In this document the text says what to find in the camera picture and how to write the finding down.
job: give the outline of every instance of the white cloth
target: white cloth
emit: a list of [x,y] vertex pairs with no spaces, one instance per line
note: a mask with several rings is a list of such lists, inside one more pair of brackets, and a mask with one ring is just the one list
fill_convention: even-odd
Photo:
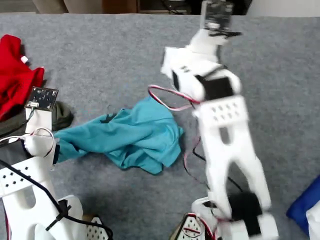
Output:
[[306,211],[310,240],[320,240],[320,201]]

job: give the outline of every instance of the red cloth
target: red cloth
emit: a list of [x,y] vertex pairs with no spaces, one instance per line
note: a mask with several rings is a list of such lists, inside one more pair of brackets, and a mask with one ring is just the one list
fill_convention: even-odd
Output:
[[41,87],[45,69],[31,70],[21,61],[21,40],[4,35],[0,40],[0,122],[22,107],[33,86]]

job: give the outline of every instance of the floor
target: floor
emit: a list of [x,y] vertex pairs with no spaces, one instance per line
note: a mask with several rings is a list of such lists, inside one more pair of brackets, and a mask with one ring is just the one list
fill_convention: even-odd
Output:
[[0,0],[0,13],[36,12],[32,0]]

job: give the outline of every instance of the circuit board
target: circuit board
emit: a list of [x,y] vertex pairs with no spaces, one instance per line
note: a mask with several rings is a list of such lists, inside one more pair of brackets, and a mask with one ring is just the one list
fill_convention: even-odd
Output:
[[219,30],[228,30],[234,5],[227,1],[213,1],[206,6],[205,28],[214,31],[216,26]]
[[59,90],[42,87],[32,87],[30,97],[25,108],[36,108],[43,111],[52,111],[57,100]]

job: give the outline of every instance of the black cable tie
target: black cable tie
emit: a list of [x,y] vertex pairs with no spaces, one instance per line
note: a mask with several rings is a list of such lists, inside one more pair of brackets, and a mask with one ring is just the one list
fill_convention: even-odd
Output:
[[47,226],[45,228],[45,230],[48,232],[57,222],[59,222],[61,219],[63,219],[65,216],[68,216],[69,210],[71,209],[71,205],[67,205],[68,201],[67,200],[61,200],[59,201],[59,206],[62,210],[62,212],[60,212],[56,217],[55,220],[53,220],[52,223],[49,224],[49,226]]

